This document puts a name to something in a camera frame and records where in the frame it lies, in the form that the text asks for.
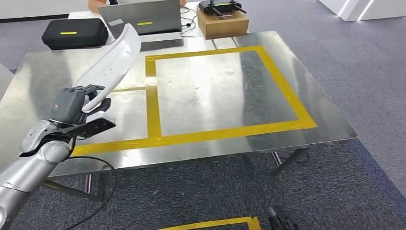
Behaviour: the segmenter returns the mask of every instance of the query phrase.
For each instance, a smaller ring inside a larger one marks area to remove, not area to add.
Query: stainless steel table
[[[25,56],[0,103],[0,169],[19,154],[29,127],[49,116],[59,90],[102,52]],[[117,127],[79,141],[74,154],[92,154],[118,169],[302,149],[279,173],[303,149],[357,137],[276,32],[185,38],[174,47],[142,52],[110,97]],[[74,159],[51,177],[103,170],[108,167],[101,162]]]

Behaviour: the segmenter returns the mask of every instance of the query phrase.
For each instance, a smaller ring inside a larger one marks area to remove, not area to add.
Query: laptop
[[[139,35],[181,32],[179,0],[154,0],[99,7],[112,35],[117,39],[126,23]]]

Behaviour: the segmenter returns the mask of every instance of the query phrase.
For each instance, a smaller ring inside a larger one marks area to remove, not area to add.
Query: white desk
[[[198,2],[188,2],[185,6],[187,8],[189,8],[189,9],[192,9],[192,10],[196,11],[198,4],[199,4]],[[188,11],[187,9],[180,9],[181,17],[192,19],[196,15],[196,12],[194,12],[192,10],[189,11],[189,12],[186,12],[186,11]],[[68,19],[80,19],[80,18],[100,18],[104,22],[104,24],[106,24],[106,22],[103,20],[103,18],[102,18],[102,16],[100,16],[100,14],[93,13],[93,12],[90,12],[90,11],[72,12],[68,16]],[[182,25],[186,25],[187,23],[191,23],[190,20],[183,19],[183,18],[181,19]],[[185,32],[182,35],[184,35],[184,36],[192,36],[192,37],[203,36],[199,26],[197,25],[197,17],[194,19],[194,22],[196,23],[196,27],[193,30]],[[182,31],[187,31],[187,30],[189,30],[189,29],[191,29],[193,27],[194,27],[194,25],[191,25],[191,27],[183,26]],[[109,30],[109,38],[107,39],[106,44],[109,45],[114,40],[115,39],[114,39],[112,33]]]

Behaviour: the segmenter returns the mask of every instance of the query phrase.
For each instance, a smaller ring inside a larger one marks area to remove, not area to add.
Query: yellow tape on floor
[[[221,226],[221,225],[232,225],[232,224],[243,224],[243,223],[247,223],[249,230],[260,230],[261,229],[259,222],[258,222],[258,218],[241,217],[241,218],[221,219],[221,220],[193,223],[193,224],[187,224],[187,225],[182,225],[182,226],[164,228],[161,230],[191,230],[191,229],[201,229],[201,228],[215,227],[215,226]]]

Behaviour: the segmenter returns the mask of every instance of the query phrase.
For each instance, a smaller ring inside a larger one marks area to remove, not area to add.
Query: black cable
[[[197,11],[192,10],[192,9],[190,9],[190,8],[188,8],[188,7],[185,7],[185,6],[182,6],[181,8],[188,9],[187,12],[193,11],[193,12],[196,14],[192,19],[190,19],[190,18],[184,18],[184,19],[187,19],[187,20],[190,20],[190,21],[191,21],[191,25],[193,25],[193,28],[190,28],[190,29],[188,29],[188,30],[185,30],[185,31],[181,32],[180,34],[182,35],[182,34],[184,34],[184,33],[187,33],[187,32],[189,32],[189,31],[191,31],[191,30],[194,30],[194,29],[196,28],[196,22],[194,21],[194,19],[197,17]]]
[[[79,138],[76,137],[76,140],[86,140],[86,139],[89,139],[89,138],[80,138],[79,139]]]
[[[304,161],[294,161],[294,162],[299,163],[299,164],[306,164],[306,163],[308,163],[309,160],[310,160],[309,153],[306,152],[305,155],[306,155],[306,160],[304,160]]]
[[[66,159],[69,159],[69,157],[70,157],[70,155],[72,155],[72,153],[73,153],[73,150],[75,149],[75,147],[76,147],[76,138],[77,138],[78,136],[72,136],[72,146],[70,147],[70,150],[69,150],[69,155],[68,155],[68,157],[66,158]]]
[[[89,215],[88,217],[84,218],[83,220],[79,221],[78,223],[69,226],[68,228],[66,228],[65,230],[70,230],[74,227],[79,226],[80,224],[83,224],[84,222],[88,221],[89,219],[91,219],[92,217],[94,217],[97,213],[99,213],[111,200],[112,196],[114,195],[114,192],[116,190],[117,187],[117,181],[118,181],[118,176],[117,176],[117,171],[116,169],[107,161],[96,158],[96,157],[89,157],[89,156],[77,156],[77,157],[69,157],[67,160],[69,159],[74,159],[74,158],[87,158],[87,159],[94,159],[94,160],[98,160],[101,161],[105,164],[107,164],[112,170],[113,170],[113,174],[114,174],[114,185],[113,185],[113,189],[112,192],[110,193],[110,195],[107,197],[107,199],[102,203],[102,205],[95,211],[93,212],[91,215]]]
[[[180,17],[180,18],[191,21],[191,23],[187,23],[186,25],[182,25],[182,27],[185,27],[185,26],[190,27],[193,24],[193,21],[190,18],[185,18],[185,17]]]
[[[188,11],[186,11],[186,12],[180,12],[180,13],[188,13],[191,9],[189,9],[189,8],[187,8],[186,6],[181,6],[180,7],[181,9],[187,9]]]

